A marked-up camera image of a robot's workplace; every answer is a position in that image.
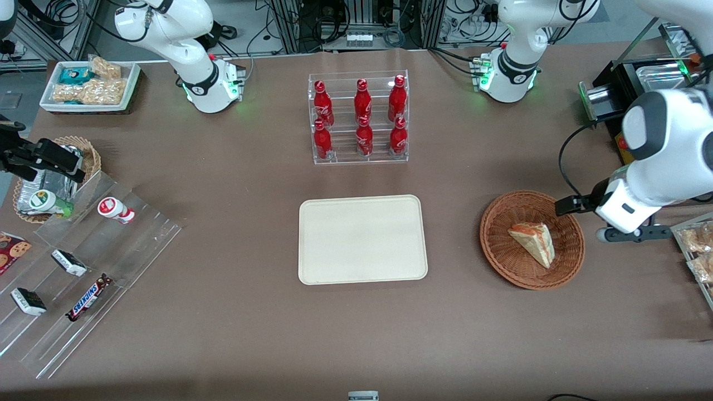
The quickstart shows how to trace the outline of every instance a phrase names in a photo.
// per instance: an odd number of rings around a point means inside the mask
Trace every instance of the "snack tray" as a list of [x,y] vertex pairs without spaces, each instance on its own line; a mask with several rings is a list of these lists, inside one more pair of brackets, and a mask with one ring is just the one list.
[[691,270],[691,274],[693,274],[693,277],[696,278],[696,283],[698,283],[698,285],[700,286],[701,291],[703,291],[703,296],[706,298],[708,306],[711,308],[711,310],[713,310],[713,285],[701,283],[701,280],[699,280],[698,275],[696,275],[696,273],[693,271],[693,268],[691,267],[691,260],[697,258],[697,254],[690,252],[686,249],[683,240],[679,235],[680,230],[683,230],[685,228],[695,228],[698,225],[709,221],[713,221],[713,212],[706,213],[699,217],[674,225],[673,227],[671,227],[671,231],[673,231],[673,236],[674,238],[676,238],[676,242],[678,243],[679,248],[681,248],[681,252],[683,252],[684,257],[686,258],[686,265]]
[[112,62],[112,64],[116,64],[121,67],[121,78],[126,80],[126,89],[124,90],[124,95],[121,97],[121,102],[119,104],[67,104],[57,103],[52,100],[52,92],[54,91],[54,86],[57,84],[62,70],[66,68],[89,66],[89,61],[60,61],[54,66],[52,75],[49,77],[49,82],[47,83],[45,91],[42,94],[42,98],[40,99],[40,107],[47,111],[61,113],[105,113],[126,110],[129,105],[129,101],[131,100],[131,94],[136,87],[141,67],[134,62],[116,61]]

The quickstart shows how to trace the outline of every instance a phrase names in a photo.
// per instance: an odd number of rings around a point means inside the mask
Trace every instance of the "red bottle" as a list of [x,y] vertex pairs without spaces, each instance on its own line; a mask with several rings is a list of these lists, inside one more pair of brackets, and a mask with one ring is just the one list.
[[371,95],[366,89],[366,79],[356,81],[356,96],[354,97],[354,113],[358,121],[361,116],[371,118]]
[[324,121],[314,122],[314,145],[317,147],[317,156],[322,160],[329,160],[334,156],[332,150],[332,137],[324,127]]
[[323,120],[329,124],[329,126],[333,126],[334,112],[332,111],[332,99],[324,89],[324,82],[315,82],[314,90],[317,92],[314,95],[314,110],[317,112],[317,118]]
[[369,126],[369,116],[359,117],[359,127],[356,128],[356,152],[360,156],[370,156],[374,150],[374,132]]
[[389,121],[393,121],[396,117],[403,117],[406,110],[406,88],[404,88],[406,78],[403,75],[397,75],[394,78],[394,87],[389,94]]
[[394,129],[391,130],[391,148],[389,152],[393,156],[401,156],[406,151],[409,143],[409,133],[406,132],[406,120],[404,117],[396,117]]

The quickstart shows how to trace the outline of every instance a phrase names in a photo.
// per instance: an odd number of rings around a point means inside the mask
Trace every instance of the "bread slice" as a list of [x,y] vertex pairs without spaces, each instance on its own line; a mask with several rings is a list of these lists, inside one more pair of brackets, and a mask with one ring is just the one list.
[[539,223],[521,223],[513,225],[508,233],[515,238],[545,268],[550,268],[555,260],[555,248],[552,245],[550,230]]

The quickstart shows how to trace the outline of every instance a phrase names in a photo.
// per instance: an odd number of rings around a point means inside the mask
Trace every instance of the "aluminum foil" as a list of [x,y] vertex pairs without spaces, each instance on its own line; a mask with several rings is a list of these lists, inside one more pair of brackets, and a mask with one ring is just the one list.
[[[79,163],[83,159],[82,151],[72,145],[62,145],[63,148],[74,153],[79,157]],[[41,215],[46,214],[38,210],[34,210],[30,206],[30,197],[33,193],[44,189],[54,192],[58,198],[69,200],[77,191],[77,183],[69,178],[50,170],[37,170],[37,176],[33,181],[22,180],[22,188],[20,195],[17,198],[17,211],[24,215]]]

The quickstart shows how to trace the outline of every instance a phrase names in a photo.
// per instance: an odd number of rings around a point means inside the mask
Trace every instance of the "brown tablecloth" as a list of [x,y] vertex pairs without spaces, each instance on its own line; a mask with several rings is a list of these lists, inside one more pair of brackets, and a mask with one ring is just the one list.
[[[215,115],[186,101],[168,64],[142,65],[129,116],[40,111],[33,139],[89,139],[108,174],[184,230],[55,378],[0,362],[0,399],[334,401],[369,389],[385,401],[705,398],[711,318],[672,241],[605,245],[595,239],[603,222],[578,216],[580,274],[533,292],[498,276],[476,236],[502,193],[570,194],[557,152],[585,122],[577,83],[625,46],[553,46],[517,104],[474,93],[426,51],[394,50],[259,59],[243,102]],[[314,166],[307,75],[398,68],[411,79],[411,160]],[[571,143],[566,165],[589,191],[619,162],[599,128]],[[423,280],[300,283],[303,201],[405,193],[423,206]],[[39,241],[9,199],[0,221]]]

